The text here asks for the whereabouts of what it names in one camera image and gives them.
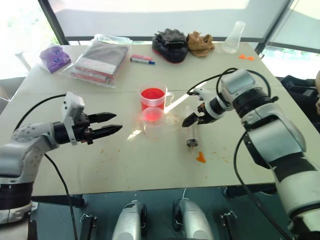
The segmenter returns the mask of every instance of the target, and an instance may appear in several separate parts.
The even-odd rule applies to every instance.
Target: red liquid
[[[147,88],[147,89],[143,90],[141,95],[146,99],[159,99],[159,98],[162,98],[165,95],[165,93],[164,93],[164,91],[162,91],[159,88],[152,87],[152,88]],[[144,110],[148,107],[157,107],[157,108],[164,109],[165,108],[165,101],[163,100],[162,103],[160,103],[159,105],[156,105],[156,106],[150,106],[150,105],[147,105],[147,104],[144,104],[143,102],[141,102],[141,107],[142,107],[142,110]]]

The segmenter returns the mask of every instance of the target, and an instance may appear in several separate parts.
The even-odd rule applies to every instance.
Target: robotic arm
[[[108,125],[92,130],[90,124],[106,122],[116,115],[108,112],[87,115],[84,108],[83,99],[68,92],[62,105],[63,122],[20,127],[13,133],[11,142],[0,147],[0,239],[26,239],[27,236],[21,236],[30,234],[23,229],[32,224],[23,220],[31,211],[33,184],[46,152],[69,142],[89,145],[94,139],[122,128],[122,125]]]
[[[297,239],[319,239],[320,173],[304,156],[304,137],[274,103],[276,98],[270,99],[244,69],[223,77],[217,96],[204,88],[196,88],[191,94],[204,100],[197,109],[203,114],[192,113],[182,126],[212,123],[235,109],[246,129],[243,141],[253,160],[273,172],[290,218],[290,231]]]

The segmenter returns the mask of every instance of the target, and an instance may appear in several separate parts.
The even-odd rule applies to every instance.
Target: orange object
[[[249,61],[253,61],[253,60],[255,60],[255,57],[254,56],[248,56],[246,59],[248,59]]]
[[[195,159],[201,163],[206,163],[206,159],[202,151],[199,151],[199,156],[197,156]]]

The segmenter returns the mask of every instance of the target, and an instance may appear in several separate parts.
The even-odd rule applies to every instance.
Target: white table
[[[73,50],[83,51],[83,47],[72,46],[66,49],[70,51],[69,54]],[[272,95],[280,97],[278,104],[306,139],[307,157],[317,166],[320,165],[320,135],[249,45],[241,44],[240,52],[255,56],[254,62],[240,60],[233,55],[212,54],[201,59],[188,55],[186,62],[171,64],[154,56],[146,46],[133,46],[133,49],[135,53],[152,55],[157,65],[128,63],[130,76],[127,73],[123,73],[121,78],[119,76],[119,82],[123,84],[116,89],[103,88],[59,75],[49,75],[38,67],[33,68],[22,83],[18,94],[0,115],[0,144],[10,140],[12,130],[19,119],[34,104],[53,94],[72,91],[83,97],[86,105],[85,113],[116,113],[117,117],[107,124],[122,124],[123,128],[116,134],[94,140],[92,145],[83,143],[71,146],[69,143],[48,153],[58,165],[70,193],[239,185],[233,170],[232,156],[244,128],[235,111],[227,113],[224,119],[215,123],[199,126],[198,151],[204,153],[206,163],[196,161],[196,156],[189,152],[186,146],[185,129],[181,127],[185,107],[190,105],[195,108],[200,104],[200,101],[193,99],[195,97],[188,97],[167,114],[167,119],[171,122],[166,128],[167,137],[150,140],[143,132],[133,136],[133,133],[141,130],[138,121],[140,103],[136,90],[139,82],[142,82],[142,77],[135,77],[136,75],[143,75],[143,80],[147,80],[149,76],[157,76],[160,81],[167,84],[170,91],[174,92],[177,99],[199,80],[236,66],[255,70],[270,81]],[[215,57],[221,61],[219,66]],[[190,64],[195,62],[203,64],[193,67],[190,71]],[[203,69],[204,65],[214,66],[215,64],[218,70],[215,67],[212,67],[212,71]],[[179,80],[169,78],[169,74],[165,71],[167,68],[173,70],[180,68],[180,73],[173,71],[176,76],[180,74]],[[32,112],[24,123],[60,121],[62,101],[62,98],[58,98],[44,103]],[[93,124],[92,127],[95,129],[99,125]],[[272,173],[256,165],[243,145],[238,153],[238,169],[247,184],[274,182]],[[63,195],[64,193],[58,175],[49,161],[44,158],[34,184],[33,195]]]

